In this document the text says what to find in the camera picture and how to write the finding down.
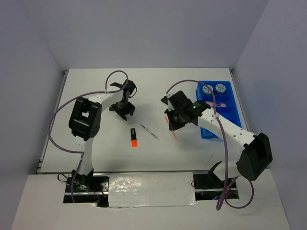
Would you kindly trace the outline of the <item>red transparent pen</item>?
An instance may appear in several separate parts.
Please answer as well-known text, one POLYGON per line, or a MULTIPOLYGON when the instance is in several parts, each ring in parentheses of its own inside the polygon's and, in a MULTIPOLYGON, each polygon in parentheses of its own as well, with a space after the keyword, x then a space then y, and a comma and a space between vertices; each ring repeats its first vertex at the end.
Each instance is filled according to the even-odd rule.
MULTIPOLYGON (((166 122, 167 122, 168 127, 170 127, 170 123, 169 123, 169 120, 168 120, 168 118, 167 118, 166 115, 165 115, 165 120, 166 120, 166 122)), ((170 131, 171 131, 171 133, 172 133, 172 135, 173 135, 175 141, 178 142, 178 138, 177 138, 177 136, 175 135, 174 131, 173 131, 173 130, 170 130, 170 131)))

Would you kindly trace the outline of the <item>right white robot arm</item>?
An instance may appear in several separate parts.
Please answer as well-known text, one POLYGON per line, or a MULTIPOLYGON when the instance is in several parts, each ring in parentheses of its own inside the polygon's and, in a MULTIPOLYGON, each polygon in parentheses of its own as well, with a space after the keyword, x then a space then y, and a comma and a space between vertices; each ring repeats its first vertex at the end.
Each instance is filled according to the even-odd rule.
POLYGON ((244 177, 255 181, 265 168, 272 162, 272 151, 269 138, 260 133, 256 135, 248 132, 225 117, 202 100, 192 102, 182 91, 166 95, 165 110, 169 130, 174 132, 188 123, 209 130, 223 140, 224 149, 231 145, 241 153, 235 166, 228 165, 228 156, 225 156, 224 172, 233 172, 235 177, 244 177))

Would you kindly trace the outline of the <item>blue round tape tin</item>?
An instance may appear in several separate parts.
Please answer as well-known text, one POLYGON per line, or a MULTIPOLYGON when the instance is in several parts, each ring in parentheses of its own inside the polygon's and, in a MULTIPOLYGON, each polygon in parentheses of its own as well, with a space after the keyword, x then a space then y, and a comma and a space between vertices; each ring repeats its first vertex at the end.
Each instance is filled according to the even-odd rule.
POLYGON ((214 91, 216 94, 220 94, 220 95, 225 94, 226 90, 227 88, 224 84, 219 83, 219 84, 216 84, 214 87, 214 91))

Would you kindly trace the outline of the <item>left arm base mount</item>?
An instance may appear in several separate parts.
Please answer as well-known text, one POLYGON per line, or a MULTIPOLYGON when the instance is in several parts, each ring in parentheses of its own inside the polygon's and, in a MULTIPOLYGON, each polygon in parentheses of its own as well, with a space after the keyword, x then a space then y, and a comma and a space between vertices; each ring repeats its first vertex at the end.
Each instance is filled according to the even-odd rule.
POLYGON ((108 189, 109 176, 94 176, 89 188, 79 188, 74 182, 73 198, 71 196, 72 177, 69 174, 59 173, 57 180, 65 183, 63 203, 91 203, 96 207, 109 207, 108 189))

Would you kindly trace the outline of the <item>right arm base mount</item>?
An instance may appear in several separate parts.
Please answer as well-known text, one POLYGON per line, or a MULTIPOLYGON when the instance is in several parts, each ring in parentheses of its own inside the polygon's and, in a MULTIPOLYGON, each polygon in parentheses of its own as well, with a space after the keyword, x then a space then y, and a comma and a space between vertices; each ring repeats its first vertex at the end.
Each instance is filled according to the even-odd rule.
POLYGON ((216 167, 222 162, 217 162, 207 172, 194 172, 191 186, 195 190, 195 200, 218 200, 224 188, 224 180, 220 180, 214 173, 216 167))

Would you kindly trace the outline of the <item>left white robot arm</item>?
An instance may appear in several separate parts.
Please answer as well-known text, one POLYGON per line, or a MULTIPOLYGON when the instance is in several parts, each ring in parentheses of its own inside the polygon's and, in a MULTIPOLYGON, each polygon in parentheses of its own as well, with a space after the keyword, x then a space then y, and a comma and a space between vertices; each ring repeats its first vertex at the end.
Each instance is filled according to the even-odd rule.
POLYGON ((81 163, 72 170, 71 175, 74 185, 83 191, 91 190, 94 185, 92 148, 94 137, 100 129, 102 113, 108 109, 127 120, 127 115, 133 115, 135 111, 135 106, 129 102, 132 93, 137 91, 133 81, 126 80, 123 84, 114 82, 107 91, 90 98, 79 97, 69 120, 69 128, 82 153, 81 163))

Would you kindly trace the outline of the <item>slim silver pen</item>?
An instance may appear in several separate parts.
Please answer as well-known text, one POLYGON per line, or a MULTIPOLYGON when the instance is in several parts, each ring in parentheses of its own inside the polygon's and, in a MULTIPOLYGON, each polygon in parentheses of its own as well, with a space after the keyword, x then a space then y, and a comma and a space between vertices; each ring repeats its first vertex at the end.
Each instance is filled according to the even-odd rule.
POLYGON ((146 131, 148 132, 150 135, 152 135, 155 139, 159 140, 159 137, 157 135, 155 135, 152 131, 150 131, 147 127, 145 127, 144 125, 142 125, 141 123, 139 123, 140 126, 146 131))

